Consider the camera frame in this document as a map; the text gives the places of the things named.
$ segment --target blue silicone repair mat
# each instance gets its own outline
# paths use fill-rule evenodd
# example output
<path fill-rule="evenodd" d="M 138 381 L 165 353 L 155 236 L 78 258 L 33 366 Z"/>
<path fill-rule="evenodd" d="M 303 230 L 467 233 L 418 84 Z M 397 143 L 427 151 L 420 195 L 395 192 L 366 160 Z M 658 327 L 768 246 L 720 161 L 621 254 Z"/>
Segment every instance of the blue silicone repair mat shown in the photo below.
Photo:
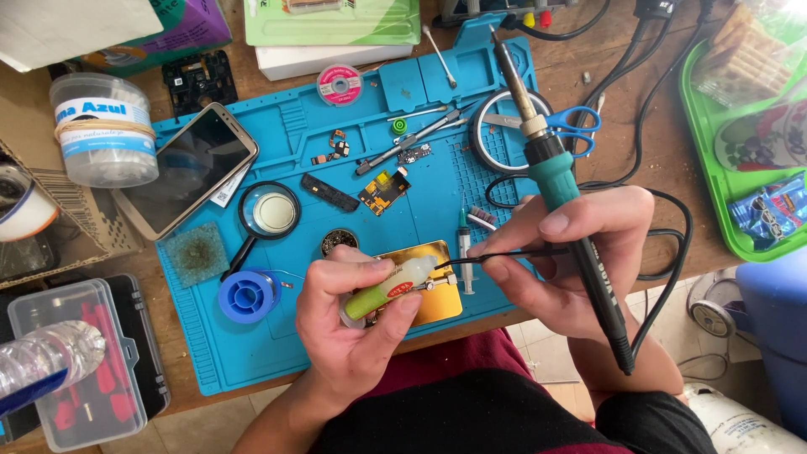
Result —
<path fill-rule="evenodd" d="M 501 19 L 493 19 L 488 22 L 497 27 Z M 375 216 L 364 204 L 359 205 L 355 212 L 344 212 L 304 190 L 300 179 L 303 172 L 309 172 L 358 198 L 359 191 L 382 170 L 395 173 L 395 158 L 362 177 L 353 172 L 357 159 L 371 158 L 392 147 L 394 135 L 387 118 L 446 103 L 463 107 L 485 99 L 504 86 L 493 57 L 488 22 L 478 20 L 481 23 L 476 24 L 477 28 L 468 27 L 472 21 L 466 23 L 454 48 L 443 52 L 457 79 L 457 89 L 449 87 L 437 56 L 431 54 L 390 63 L 378 71 L 365 73 L 361 97 L 347 107 L 327 105 L 313 84 L 229 105 L 230 112 L 259 144 L 260 153 L 226 209 L 205 203 L 177 228 L 176 233 L 214 221 L 222 234 L 228 259 L 231 259 L 246 238 L 238 219 L 238 199 L 250 184 L 276 180 L 299 197 L 302 205 L 299 225 L 283 239 L 258 240 L 244 267 L 268 267 L 305 275 L 308 265 L 321 258 L 322 237 L 330 229 L 340 227 L 356 233 L 361 249 L 370 255 L 445 240 L 451 256 L 458 257 L 458 214 L 463 193 L 466 209 L 477 205 L 492 212 L 499 217 L 499 225 L 509 218 L 508 211 L 495 209 L 485 201 L 486 186 L 499 175 L 475 160 L 468 149 L 466 125 L 443 129 L 419 142 L 431 144 L 431 155 L 406 165 L 406 178 L 412 188 L 381 216 Z M 526 85 L 536 90 L 527 39 L 518 37 L 507 42 Z M 515 111 L 501 110 L 500 113 L 515 115 Z M 443 114 L 435 112 L 412 117 L 408 119 L 408 131 L 415 132 Z M 155 123 L 158 144 L 164 144 L 190 118 L 192 116 L 180 117 L 179 123 L 173 119 Z M 335 129 L 347 135 L 349 156 L 312 165 L 312 157 L 332 152 L 328 139 Z M 491 154 L 498 155 L 500 162 L 523 164 L 523 137 L 521 144 L 508 145 L 506 136 L 510 134 L 503 135 L 499 127 L 484 133 L 488 149 Z M 533 182 L 520 179 L 499 185 L 493 196 L 497 200 L 515 203 L 520 196 L 536 192 Z M 472 227 L 473 242 L 481 241 L 486 234 L 487 231 L 478 226 Z M 294 288 L 282 289 L 280 303 L 262 321 L 242 325 L 226 318 L 219 308 L 216 296 L 219 276 L 182 288 L 163 244 L 157 243 L 157 252 L 185 331 L 202 394 L 237 389 L 308 367 L 308 357 L 295 330 L 296 298 L 302 287 L 300 279 L 278 275 Z M 475 267 L 475 275 L 479 277 L 474 282 L 476 293 L 468 296 L 461 292 L 462 314 L 413 328 L 408 338 L 512 308 L 481 268 Z"/>

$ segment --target metal wheel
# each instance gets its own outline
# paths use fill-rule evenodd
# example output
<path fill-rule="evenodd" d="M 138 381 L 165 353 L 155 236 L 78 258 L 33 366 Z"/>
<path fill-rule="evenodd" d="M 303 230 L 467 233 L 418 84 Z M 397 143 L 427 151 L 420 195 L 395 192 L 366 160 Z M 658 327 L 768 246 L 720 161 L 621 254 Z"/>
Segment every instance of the metal wheel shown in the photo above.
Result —
<path fill-rule="evenodd" d="M 731 315 L 712 301 L 695 301 L 689 305 L 689 316 L 712 336 L 730 338 L 737 332 L 737 323 Z"/>

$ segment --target magnifying glass handle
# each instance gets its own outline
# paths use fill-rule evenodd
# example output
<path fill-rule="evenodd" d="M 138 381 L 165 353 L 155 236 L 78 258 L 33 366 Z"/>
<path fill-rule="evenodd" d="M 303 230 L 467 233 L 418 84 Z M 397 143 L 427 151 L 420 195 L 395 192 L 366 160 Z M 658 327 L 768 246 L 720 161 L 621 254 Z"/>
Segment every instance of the magnifying glass handle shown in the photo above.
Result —
<path fill-rule="evenodd" d="M 249 252 L 252 250 L 253 246 L 255 246 L 255 240 L 257 240 L 257 238 L 252 235 L 247 237 L 244 244 L 242 244 L 241 248 L 238 250 L 238 252 L 236 252 L 236 256 L 232 258 L 232 261 L 230 262 L 230 269 L 226 270 L 221 275 L 221 282 L 224 282 L 224 280 L 230 277 L 232 273 L 241 269 L 241 265 L 244 264 L 244 260 L 247 258 L 247 255 L 249 255 Z"/>

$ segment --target blue snack bag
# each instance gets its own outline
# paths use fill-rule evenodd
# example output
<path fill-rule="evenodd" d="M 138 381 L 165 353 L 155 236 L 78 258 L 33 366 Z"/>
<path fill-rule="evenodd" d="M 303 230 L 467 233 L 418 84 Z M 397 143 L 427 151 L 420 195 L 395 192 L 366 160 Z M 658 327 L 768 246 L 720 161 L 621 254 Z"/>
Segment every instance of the blue snack bag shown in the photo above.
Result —
<path fill-rule="evenodd" d="M 807 222 L 805 172 L 729 204 L 734 221 L 754 239 L 754 250 L 770 249 Z"/>

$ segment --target barcode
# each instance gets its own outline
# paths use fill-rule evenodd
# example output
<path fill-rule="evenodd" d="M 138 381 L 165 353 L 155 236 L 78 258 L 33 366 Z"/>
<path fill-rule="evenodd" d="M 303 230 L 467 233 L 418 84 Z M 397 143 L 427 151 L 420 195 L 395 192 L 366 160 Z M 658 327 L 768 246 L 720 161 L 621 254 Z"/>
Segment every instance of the barcode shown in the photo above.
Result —
<path fill-rule="evenodd" d="M 98 239 L 98 229 L 93 222 L 87 198 L 82 187 L 67 178 L 64 170 L 29 168 L 31 175 L 45 191 L 49 192 L 84 231 Z"/>

